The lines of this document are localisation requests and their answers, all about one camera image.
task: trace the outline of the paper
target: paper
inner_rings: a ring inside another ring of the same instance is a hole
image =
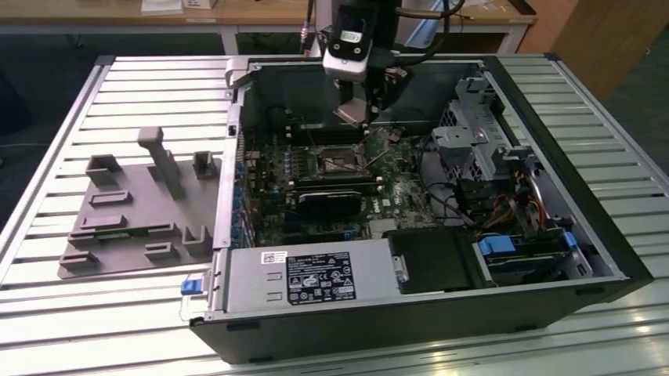
[[[180,0],[142,0],[143,16],[167,16],[182,13]]]

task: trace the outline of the white label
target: white label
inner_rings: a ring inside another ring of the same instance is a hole
[[[216,19],[214,18],[187,18],[186,22],[192,22],[198,24],[214,24]]]
[[[339,36],[342,41],[348,43],[359,43],[363,40],[363,33],[358,33],[355,31],[342,30],[342,34]]]
[[[284,264],[288,252],[263,252],[260,254],[262,264]]]

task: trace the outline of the sticker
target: sticker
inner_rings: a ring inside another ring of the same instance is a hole
[[[192,22],[198,24],[215,24],[216,19],[214,18],[187,18],[186,22]]]
[[[260,254],[260,263],[262,264],[282,264],[286,262],[286,257],[288,256],[288,252],[263,252]]]
[[[288,302],[294,306],[355,299],[354,270],[348,252],[288,258],[284,256],[284,259]]]

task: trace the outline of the blue latch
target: blue latch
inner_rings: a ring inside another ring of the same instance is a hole
[[[565,231],[562,233],[562,239],[565,239],[565,242],[566,242],[566,246],[569,248],[575,248],[578,247],[578,244],[575,243],[575,237],[574,237],[574,234],[570,233],[569,231]]]
[[[491,255],[493,253],[515,252],[511,237],[506,235],[486,237],[479,241],[479,248],[483,256]]]
[[[182,295],[199,295],[202,294],[202,278],[198,280],[184,280],[180,283]]]

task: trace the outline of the metal bracket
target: metal bracket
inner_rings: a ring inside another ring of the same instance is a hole
[[[251,71],[252,68],[248,66],[247,56],[235,56],[232,59],[228,59],[224,76],[230,89],[239,89],[240,86],[251,81],[251,76],[248,75]]]

